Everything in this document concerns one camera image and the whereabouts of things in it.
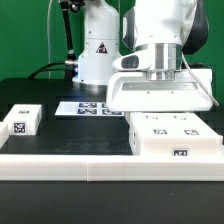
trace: triangle warning sticker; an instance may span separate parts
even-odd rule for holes
[[[97,49],[96,53],[100,53],[100,54],[108,54],[107,49],[104,45],[104,43],[102,42],[99,46],[99,48]]]

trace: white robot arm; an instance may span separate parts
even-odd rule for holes
[[[108,85],[109,110],[156,112],[211,108],[212,71],[197,69],[192,77],[188,70],[181,69],[182,51],[188,43],[199,3],[202,1],[136,0],[135,7],[124,17],[124,41],[134,53],[113,63],[117,73]]]
[[[84,51],[79,56],[75,87],[106,92],[113,75],[112,63],[119,54],[119,14],[105,0],[85,1]]]

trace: white cardboard box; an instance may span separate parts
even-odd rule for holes
[[[194,113],[131,113],[129,141],[134,155],[214,156],[223,137]]]
[[[42,118],[41,105],[15,104],[4,119],[9,135],[36,135]]]

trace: black table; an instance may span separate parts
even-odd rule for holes
[[[10,136],[2,154],[131,156],[124,118],[54,116],[62,100],[105,102],[103,93],[77,91],[63,80],[7,79],[0,95],[1,119],[15,103],[43,106],[38,135]],[[198,115],[223,135],[223,112],[221,106]],[[2,224],[220,224],[223,208],[223,182],[0,182]]]

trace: green background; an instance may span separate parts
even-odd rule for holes
[[[27,77],[48,63],[47,14],[50,0],[0,1],[0,80]],[[131,8],[134,0],[108,0],[121,15]],[[224,1],[204,0],[209,20],[209,39],[206,45],[189,62],[209,65],[215,72],[213,93],[224,103]],[[77,54],[83,49],[83,12],[71,14],[74,48]],[[66,57],[66,42],[61,9],[53,1],[51,20],[51,61]],[[121,43],[121,54],[128,50]]]

